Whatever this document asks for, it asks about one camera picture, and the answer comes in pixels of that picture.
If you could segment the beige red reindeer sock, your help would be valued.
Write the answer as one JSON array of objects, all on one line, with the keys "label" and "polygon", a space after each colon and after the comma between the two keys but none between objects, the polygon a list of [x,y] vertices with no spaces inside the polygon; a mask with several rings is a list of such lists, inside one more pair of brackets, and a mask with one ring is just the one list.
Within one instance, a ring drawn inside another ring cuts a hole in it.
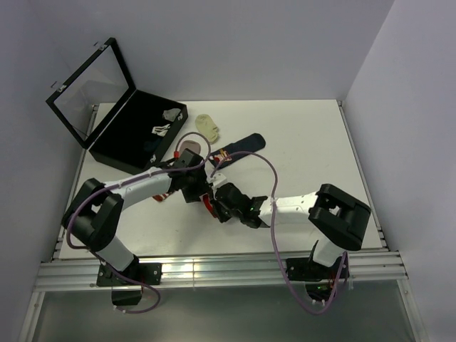
[{"label": "beige red reindeer sock", "polygon": [[211,193],[206,193],[202,196],[202,202],[205,205],[206,209],[209,211],[209,213],[214,217],[218,218],[217,216],[217,211],[214,206],[213,202],[213,195]]}]

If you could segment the navy christmas sock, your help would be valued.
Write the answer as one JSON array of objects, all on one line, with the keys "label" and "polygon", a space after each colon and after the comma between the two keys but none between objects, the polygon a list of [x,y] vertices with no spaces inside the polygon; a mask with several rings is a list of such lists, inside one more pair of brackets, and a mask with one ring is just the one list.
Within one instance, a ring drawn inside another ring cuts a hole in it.
[{"label": "navy christmas sock", "polygon": [[243,157],[246,157],[246,155],[235,155],[234,157],[229,157],[229,155],[241,151],[258,152],[265,148],[265,146],[266,141],[264,137],[259,133],[252,133],[251,135],[242,138],[241,140],[225,145],[224,147],[221,147],[212,152],[209,156],[209,162],[213,167],[216,167],[218,163],[224,158],[225,161],[219,167],[221,170],[234,164]]}]

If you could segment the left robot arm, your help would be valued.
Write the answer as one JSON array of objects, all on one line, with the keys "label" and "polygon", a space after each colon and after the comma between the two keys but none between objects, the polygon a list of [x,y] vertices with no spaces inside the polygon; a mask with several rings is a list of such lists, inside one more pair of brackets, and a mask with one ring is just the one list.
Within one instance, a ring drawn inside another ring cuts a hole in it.
[{"label": "left robot arm", "polygon": [[113,268],[113,276],[121,284],[141,280],[138,257],[116,237],[123,210],[155,195],[185,192],[194,185],[206,188],[204,164],[202,156],[186,149],[168,164],[151,167],[123,180],[86,180],[61,221],[66,229],[67,244],[75,237],[82,243],[81,249],[87,249]]}]

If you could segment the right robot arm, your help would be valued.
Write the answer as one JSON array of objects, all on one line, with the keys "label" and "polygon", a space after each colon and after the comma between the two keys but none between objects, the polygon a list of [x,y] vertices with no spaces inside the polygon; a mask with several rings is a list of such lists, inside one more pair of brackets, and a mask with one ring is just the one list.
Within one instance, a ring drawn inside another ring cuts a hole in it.
[{"label": "right robot arm", "polygon": [[252,229],[312,223],[323,235],[308,262],[318,278],[325,277],[344,252],[361,249],[371,217],[367,204],[331,184],[307,195],[272,199],[250,198],[228,182],[215,190],[211,205],[219,221],[235,217]]}]

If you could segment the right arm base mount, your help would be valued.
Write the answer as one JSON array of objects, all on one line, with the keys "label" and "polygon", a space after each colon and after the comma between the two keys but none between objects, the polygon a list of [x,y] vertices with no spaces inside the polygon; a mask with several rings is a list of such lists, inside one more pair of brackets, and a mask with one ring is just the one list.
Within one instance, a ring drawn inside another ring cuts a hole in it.
[{"label": "right arm base mount", "polygon": [[336,276],[344,280],[345,286],[350,276],[348,258],[341,263],[341,256],[330,266],[317,264],[309,257],[288,258],[286,260],[286,275],[289,281],[306,283],[305,289],[311,300],[323,303],[328,301],[335,285]]}]

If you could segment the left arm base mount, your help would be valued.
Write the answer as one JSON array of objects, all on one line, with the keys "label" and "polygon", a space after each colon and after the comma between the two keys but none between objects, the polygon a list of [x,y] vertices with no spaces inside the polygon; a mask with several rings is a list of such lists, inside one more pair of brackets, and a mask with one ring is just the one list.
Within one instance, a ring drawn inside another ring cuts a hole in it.
[{"label": "left arm base mount", "polygon": [[[115,311],[124,314],[143,314],[156,309],[161,302],[161,294],[155,288],[161,282],[161,263],[135,264],[124,272],[115,270],[111,265],[102,263],[99,266],[97,287],[111,288],[111,303]],[[145,291],[154,293],[154,304],[145,309],[134,309]]]}]

